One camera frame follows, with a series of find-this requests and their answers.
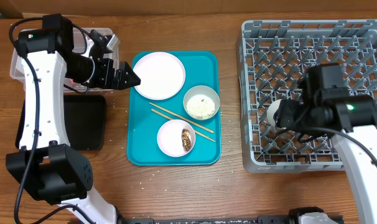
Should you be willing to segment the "white paper cup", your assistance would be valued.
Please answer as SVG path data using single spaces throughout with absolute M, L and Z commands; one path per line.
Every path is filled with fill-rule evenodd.
M 269 108 L 268 108 L 267 113 L 266 113 L 269 124 L 271 126 L 275 127 L 275 128 L 278 128 L 276 113 L 278 112 L 280 104 L 283 103 L 283 102 L 285 102 L 285 100 L 282 100 L 282 99 L 273 101 L 269 105 Z

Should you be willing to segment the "brown food scrap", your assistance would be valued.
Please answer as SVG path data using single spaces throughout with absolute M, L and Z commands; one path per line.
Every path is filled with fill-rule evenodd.
M 187 129 L 182 130 L 182 145 L 185 151 L 189 151 L 191 149 L 191 140 L 190 140 L 190 132 Z

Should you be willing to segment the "small pink bowl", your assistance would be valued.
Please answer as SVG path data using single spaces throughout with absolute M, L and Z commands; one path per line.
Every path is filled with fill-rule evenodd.
M 182 130 L 187 129 L 190 132 L 191 149 L 185 151 L 182 145 Z M 164 123 L 157 133 L 157 144 L 160 150 L 170 157 L 182 157 L 188 154 L 194 147 L 196 135 L 193 127 L 188 122 L 173 119 Z

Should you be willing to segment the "leftover white rice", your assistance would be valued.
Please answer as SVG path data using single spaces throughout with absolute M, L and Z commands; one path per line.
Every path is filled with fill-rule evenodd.
M 186 104 L 187 113 L 195 119 L 208 119 L 215 113 L 214 101 L 206 95 L 194 95 Z

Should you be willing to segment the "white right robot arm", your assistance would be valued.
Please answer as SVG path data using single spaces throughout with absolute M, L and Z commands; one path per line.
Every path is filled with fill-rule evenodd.
M 327 136 L 338 152 L 355 198 L 360 223 L 377 223 L 377 107 L 369 95 L 351 96 L 339 64 L 307 69 L 300 101 L 276 100 L 267 110 L 280 132 L 310 140 Z

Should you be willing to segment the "large white pink-rimmed plate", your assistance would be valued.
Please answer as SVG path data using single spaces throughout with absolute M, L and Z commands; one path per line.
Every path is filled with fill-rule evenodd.
M 167 52 L 152 52 L 141 57 L 133 68 L 141 79 L 136 91 L 150 100 L 166 100 L 177 94 L 185 83 L 185 67 Z

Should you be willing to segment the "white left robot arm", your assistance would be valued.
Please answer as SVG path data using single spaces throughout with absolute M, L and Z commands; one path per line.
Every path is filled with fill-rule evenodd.
M 65 128 L 65 80 L 88 89 L 125 90 L 140 84 L 127 62 L 114 68 L 109 57 L 118 49 L 116 35 L 82 30 L 92 46 L 74 50 L 77 26 L 60 14 L 40 18 L 39 29 L 11 36 L 25 76 L 24 125 L 19 150 L 6 156 L 6 169 L 18 181 L 18 195 L 68 210 L 82 223 L 124 223 L 119 209 L 93 185 L 87 157 L 72 148 Z

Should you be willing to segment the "grey bowl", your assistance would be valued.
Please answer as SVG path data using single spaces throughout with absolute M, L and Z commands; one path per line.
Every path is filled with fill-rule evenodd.
M 192 87 L 191 89 L 189 89 L 186 92 L 186 94 L 184 96 L 184 99 L 183 99 L 183 106 L 184 106 L 184 110 L 186 111 L 186 113 L 187 113 L 186 104 L 187 104 L 188 100 L 191 97 L 193 97 L 194 95 L 206 95 L 209 98 L 211 98 L 214 101 L 214 103 L 215 103 L 215 110 L 216 110 L 215 113 L 213 114 L 213 116 L 215 116 L 217 114 L 217 112 L 218 112 L 218 110 L 220 108 L 219 95 L 218 95 L 218 93 L 214 89 L 210 88 L 209 86 L 205 86 L 205 85 L 198 85 L 198 86 Z

